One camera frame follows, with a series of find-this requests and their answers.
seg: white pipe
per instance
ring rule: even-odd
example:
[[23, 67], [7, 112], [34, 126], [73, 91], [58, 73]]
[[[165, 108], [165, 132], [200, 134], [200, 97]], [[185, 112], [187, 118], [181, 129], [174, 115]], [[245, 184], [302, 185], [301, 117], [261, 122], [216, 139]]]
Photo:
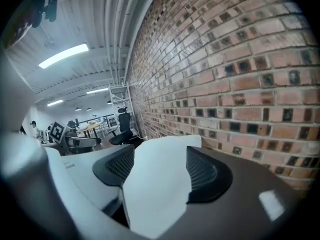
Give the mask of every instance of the white pipe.
[[140, 26], [141, 26], [142, 22], [144, 21], [145, 15], [146, 15], [146, 13], [147, 13], [152, 1], [153, 0], [146, 0], [145, 1], [143, 9], [142, 9], [142, 11], [141, 11], [141, 13], [139, 15], [139, 18], [138, 18], [136, 24], [135, 24], [134, 32], [133, 32], [132, 39], [131, 39], [131, 42], [130, 42], [128, 55], [126, 57], [125, 72], [124, 72], [124, 78], [123, 78], [123, 82], [124, 83], [127, 80], [129, 61], [130, 61], [131, 53], [132, 53], [132, 50], [134, 48], [134, 44], [135, 44], [135, 41], [136, 41], [136, 38], [137, 38], [137, 35], [138, 35], [138, 31], [140, 29]]
[[117, 63], [117, 48], [118, 48], [118, 28], [120, 23], [120, 17], [122, 12], [122, 7], [124, 6], [125, 0], [119, 0], [116, 7], [115, 23], [114, 23], [114, 35], [113, 35], [113, 59], [114, 63]]
[[[111, 2], [112, 2], [112, 0], [106, 0], [106, 10], [105, 10], [105, 16], [104, 16], [104, 19], [105, 19], [105, 23], [104, 23], [105, 24], [105, 46], [106, 46], [106, 52], [107, 52], [107, 58], [108, 58], [109, 64], [112, 64], [111, 56], [110, 56], [110, 37], [109, 37]], [[114, 75], [112, 73], [112, 66], [110, 67], [110, 72], [111, 72], [113, 85], [115, 85], [115, 79], [114, 79]]]
[[118, 54], [118, 64], [120, 66], [118, 66], [119, 68], [119, 71], [118, 71], [118, 77], [119, 77], [119, 80], [120, 80], [120, 70], [122, 69], [122, 65], [121, 65], [121, 50], [122, 50], [122, 47], [123, 47], [123, 43], [124, 43], [124, 34], [125, 34], [125, 29], [126, 29], [126, 26], [127, 26], [127, 20], [128, 20], [128, 17], [130, 15], [130, 11], [131, 11], [131, 5], [133, 3], [134, 0], [129, 0], [128, 1], [128, 4], [126, 5], [126, 9], [125, 9], [125, 14], [124, 14], [124, 19], [123, 19], [123, 23], [122, 23], [122, 27], [121, 27], [121, 34], [120, 34], [120, 41], [119, 41], [119, 54]]

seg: cable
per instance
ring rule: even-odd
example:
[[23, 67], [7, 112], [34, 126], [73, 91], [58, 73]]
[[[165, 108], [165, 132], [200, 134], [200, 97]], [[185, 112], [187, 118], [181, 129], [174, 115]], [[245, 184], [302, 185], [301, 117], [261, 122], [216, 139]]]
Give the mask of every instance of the cable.
[[141, 138], [141, 137], [139, 137], [139, 135], [136, 133], [136, 131], [134, 130], [134, 129], [131, 129], [133, 132], [134, 132], [134, 134], [139, 138], [139, 139], [141, 139], [141, 140], [144, 140], [144, 139], [147, 139], [148, 138], [148, 136], [145, 136], [144, 138]]

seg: white sticker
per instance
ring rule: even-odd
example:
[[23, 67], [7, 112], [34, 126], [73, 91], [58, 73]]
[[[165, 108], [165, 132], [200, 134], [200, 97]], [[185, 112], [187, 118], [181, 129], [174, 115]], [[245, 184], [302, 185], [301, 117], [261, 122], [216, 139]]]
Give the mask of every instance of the white sticker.
[[260, 193], [259, 199], [266, 214], [272, 222], [279, 218], [285, 212], [285, 208], [280, 203], [274, 190]]

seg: ceiling light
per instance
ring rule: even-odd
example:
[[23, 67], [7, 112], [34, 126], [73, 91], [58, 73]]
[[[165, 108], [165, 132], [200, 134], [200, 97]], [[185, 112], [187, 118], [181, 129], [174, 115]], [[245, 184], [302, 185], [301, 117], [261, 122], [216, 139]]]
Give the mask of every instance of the ceiling light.
[[44, 62], [41, 62], [39, 64], [39, 67], [45, 69], [52, 65], [53, 63], [56, 63], [58, 61], [61, 61], [65, 58], [68, 58], [72, 55], [83, 53], [89, 51], [88, 46], [86, 44], [81, 44], [75, 47], [72, 47], [70, 49], [64, 50], [62, 52], [59, 52], [56, 55], [53, 55], [52, 57], [46, 59]]
[[60, 100], [57, 100], [57, 101], [55, 101], [55, 102], [52, 102], [52, 103], [47, 104], [47, 106], [50, 107], [50, 106], [52, 106], [52, 105], [55, 105], [55, 104], [58, 104], [58, 103], [61, 103], [61, 102], [64, 102], [64, 101], [63, 101], [62, 99], [60, 99]]
[[107, 90], [109, 90], [109, 88], [91, 90], [91, 91], [87, 91], [86, 94], [94, 94], [94, 93], [97, 93], [97, 92], [103, 92], [103, 91], [107, 91]]

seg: metal rack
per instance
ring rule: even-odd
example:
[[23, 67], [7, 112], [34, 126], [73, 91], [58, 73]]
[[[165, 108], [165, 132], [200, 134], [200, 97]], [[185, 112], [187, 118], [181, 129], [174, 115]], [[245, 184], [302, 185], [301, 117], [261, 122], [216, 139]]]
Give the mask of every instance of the metal rack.
[[110, 97], [112, 102], [112, 108], [113, 113], [115, 116], [116, 123], [118, 127], [119, 124], [119, 114], [118, 109], [119, 108], [125, 108], [127, 107], [127, 112], [130, 113], [130, 129], [133, 133], [133, 136], [140, 136], [137, 120], [134, 112], [134, 107], [132, 105], [130, 91], [129, 91], [129, 85], [123, 84], [123, 85], [116, 85], [116, 86], [109, 86], [110, 90]]

